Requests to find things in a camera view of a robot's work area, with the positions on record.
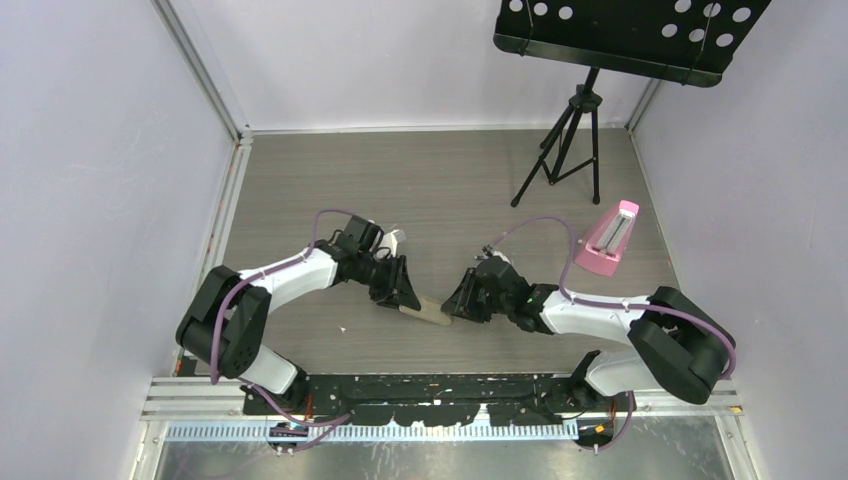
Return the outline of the white remote with buttons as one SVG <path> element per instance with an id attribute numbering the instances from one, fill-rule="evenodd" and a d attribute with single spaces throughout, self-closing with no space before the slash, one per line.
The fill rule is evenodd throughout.
<path id="1" fill-rule="evenodd" d="M 418 309 L 400 305 L 399 311 L 413 318 L 440 326 L 449 326 L 452 324 L 452 318 L 441 311 L 441 304 L 438 300 L 423 296 L 418 298 L 418 303 Z"/>

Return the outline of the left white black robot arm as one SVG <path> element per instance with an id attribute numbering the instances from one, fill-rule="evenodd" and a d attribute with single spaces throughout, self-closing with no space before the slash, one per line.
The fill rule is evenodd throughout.
<path id="1" fill-rule="evenodd" d="M 307 398 L 296 380 L 300 367 L 263 343 L 268 316 L 308 293 L 340 283 L 368 289 L 379 306 L 419 313 L 407 259 L 374 222 L 351 214 L 328 239 L 313 237 L 301 252 L 237 272 L 219 265 L 208 272 L 175 333 L 177 344 L 210 368 L 210 379 L 240 379 L 268 392 L 280 412 L 298 412 Z"/>

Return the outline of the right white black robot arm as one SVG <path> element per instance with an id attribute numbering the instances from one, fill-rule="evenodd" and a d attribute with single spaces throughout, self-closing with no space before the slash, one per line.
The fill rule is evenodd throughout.
<path id="1" fill-rule="evenodd" d="M 589 411 L 619 394 L 657 388 L 703 405 L 736 362 L 733 337 L 667 286 L 648 296 L 588 295 L 529 283 L 510 263 L 491 257 L 466 270 L 441 310 L 477 323 L 504 315 L 523 331 L 579 334 L 622 345 L 619 352 L 587 353 L 567 378 L 567 400 Z"/>

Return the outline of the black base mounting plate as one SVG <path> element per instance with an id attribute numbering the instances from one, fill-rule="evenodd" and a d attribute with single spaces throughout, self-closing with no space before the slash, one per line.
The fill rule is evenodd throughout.
<path id="1" fill-rule="evenodd" d="M 310 374 L 265 400 L 245 388 L 247 415 L 311 414 L 318 421 L 346 416 L 350 425 L 466 426 L 487 417 L 493 426 L 544 426 L 597 413 L 624 414 L 628 400 L 604 398 L 549 373 Z"/>

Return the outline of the pink box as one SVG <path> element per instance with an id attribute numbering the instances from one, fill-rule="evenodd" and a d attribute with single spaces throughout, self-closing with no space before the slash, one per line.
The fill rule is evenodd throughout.
<path id="1" fill-rule="evenodd" d="M 575 263 L 591 273 L 611 277 L 621 263 L 640 206 L 621 200 L 609 208 L 579 241 Z"/>

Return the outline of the black music stand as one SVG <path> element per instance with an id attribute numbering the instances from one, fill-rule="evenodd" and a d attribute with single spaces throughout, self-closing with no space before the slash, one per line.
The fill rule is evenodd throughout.
<path id="1" fill-rule="evenodd" d="M 591 121 L 594 204 L 600 202 L 598 108 L 603 70 L 684 86 L 718 85 L 734 52 L 768 7 L 766 1 L 504 1 L 493 35 L 502 52 L 586 66 L 585 81 L 547 136 L 513 197 L 518 206 L 538 173 L 555 185 L 583 116 Z"/>

